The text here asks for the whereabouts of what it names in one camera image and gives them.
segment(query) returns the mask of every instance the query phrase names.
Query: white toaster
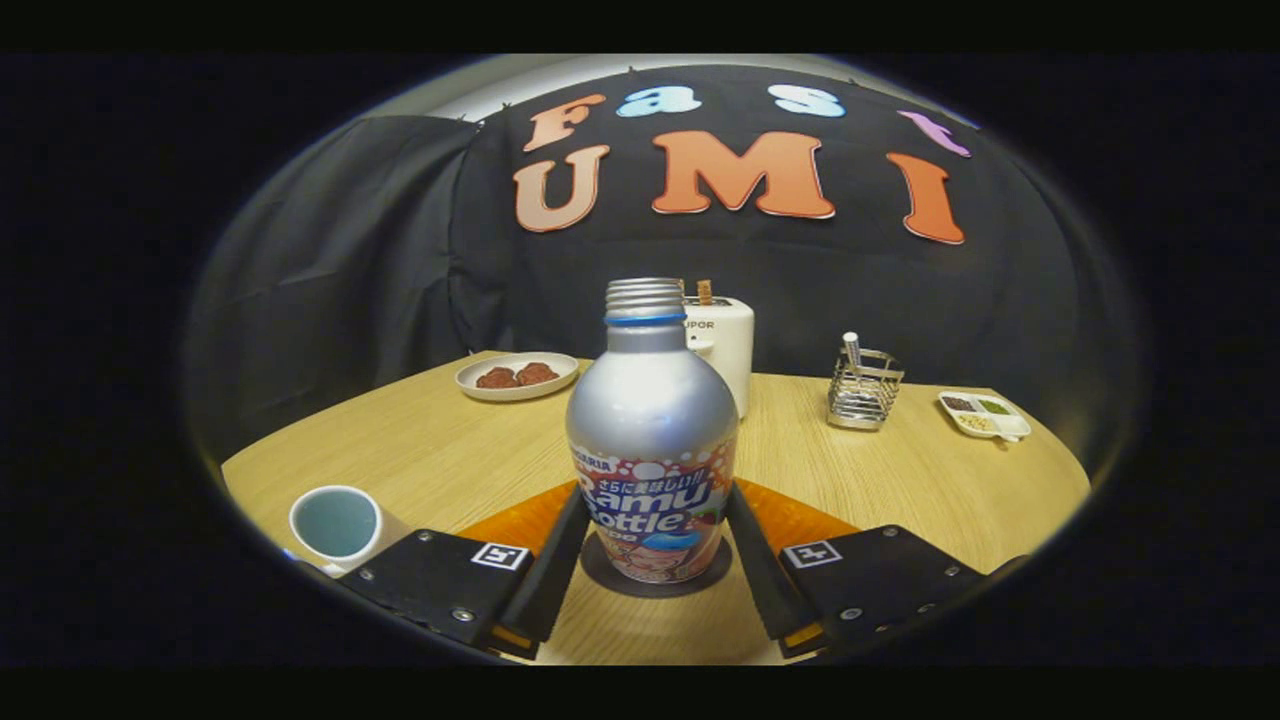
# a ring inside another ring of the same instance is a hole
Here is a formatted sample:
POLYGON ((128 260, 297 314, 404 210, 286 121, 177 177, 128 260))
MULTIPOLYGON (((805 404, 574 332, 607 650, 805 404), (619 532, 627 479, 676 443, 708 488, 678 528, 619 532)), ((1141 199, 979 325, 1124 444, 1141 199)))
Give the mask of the white toaster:
POLYGON ((689 348, 707 360, 724 378, 737 405, 737 418, 746 418, 751 388, 751 351, 755 347, 755 311, 741 300, 712 297, 700 305, 685 297, 685 338, 689 348))

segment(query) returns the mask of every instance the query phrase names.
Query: food on plate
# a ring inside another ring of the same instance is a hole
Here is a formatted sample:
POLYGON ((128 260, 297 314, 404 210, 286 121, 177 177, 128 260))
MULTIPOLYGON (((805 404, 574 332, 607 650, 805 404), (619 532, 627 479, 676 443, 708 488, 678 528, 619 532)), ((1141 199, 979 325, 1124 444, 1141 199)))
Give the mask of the food on plate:
POLYGON ((548 380, 554 380, 558 377, 559 373, 552 370, 550 365, 547 363, 530 363, 521 368, 518 373, 511 368, 499 365, 480 375, 480 379, 476 380, 476 387, 511 389, 516 387, 541 384, 548 380))
POLYGON ((535 386, 538 383, 545 383, 547 380, 554 380, 559 377, 559 373, 550 369, 547 363, 530 363, 525 365, 522 370, 516 373, 516 379, 520 380, 522 386, 535 386))
POLYGON ((516 373, 511 368, 499 366, 480 375, 480 379, 476 380, 476 387, 503 389, 520 387, 520 380, 516 379, 516 373))
POLYGON ((995 413, 996 415, 1009 415, 1009 410, 1005 410, 1005 406, 998 402, 992 402, 989 400, 979 400, 978 402, 982 402, 982 406, 986 407, 988 413, 995 413))
POLYGON ((961 400, 959 397, 943 396, 942 397, 942 402, 946 402, 947 407, 950 407, 952 410, 968 410, 970 413, 973 413, 975 410, 975 407, 973 405, 969 405, 969 401, 961 400))
POLYGON ((982 415, 956 415, 956 421, 974 430, 996 432, 996 427, 991 424, 991 420, 982 415))

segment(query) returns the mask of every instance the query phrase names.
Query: bottle label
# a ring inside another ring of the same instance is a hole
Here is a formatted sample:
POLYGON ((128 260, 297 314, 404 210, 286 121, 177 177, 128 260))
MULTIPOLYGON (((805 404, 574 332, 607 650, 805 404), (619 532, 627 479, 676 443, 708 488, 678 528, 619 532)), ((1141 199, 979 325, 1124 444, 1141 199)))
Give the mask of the bottle label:
POLYGON ((605 457, 572 446, 582 498, 614 568, 646 583, 677 583, 710 565, 735 442, 662 459, 605 457))

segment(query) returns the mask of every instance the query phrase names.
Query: aluminum bottle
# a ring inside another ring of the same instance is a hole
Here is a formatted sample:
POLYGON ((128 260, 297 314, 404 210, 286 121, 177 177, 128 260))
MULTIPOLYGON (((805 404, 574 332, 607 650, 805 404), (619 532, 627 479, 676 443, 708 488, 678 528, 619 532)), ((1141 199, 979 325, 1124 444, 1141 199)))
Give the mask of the aluminum bottle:
POLYGON ((689 350, 671 278, 613 281, 607 350, 579 378, 566 429, 582 497, 613 566, 646 583, 701 574, 719 547, 739 416, 689 350))

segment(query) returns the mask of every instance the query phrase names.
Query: meatball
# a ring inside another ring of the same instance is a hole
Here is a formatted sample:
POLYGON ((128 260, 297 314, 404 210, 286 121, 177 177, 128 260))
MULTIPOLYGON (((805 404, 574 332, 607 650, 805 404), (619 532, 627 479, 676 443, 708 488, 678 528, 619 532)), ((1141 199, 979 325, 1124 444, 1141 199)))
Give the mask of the meatball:
POLYGON ((538 383, 545 383, 547 380, 554 380, 559 374, 552 370, 547 363, 530 363, 525 365, 525 369, 516 373, 516 379, 520 380, 522 386, 535 386, 538 383))
POLYGON ((476 380, 476 387, 485 388, 508 388, 520 387, 520 382, 516 379, 516 373, 511 368, 494 368, 488 373, 480 375, 476 380))

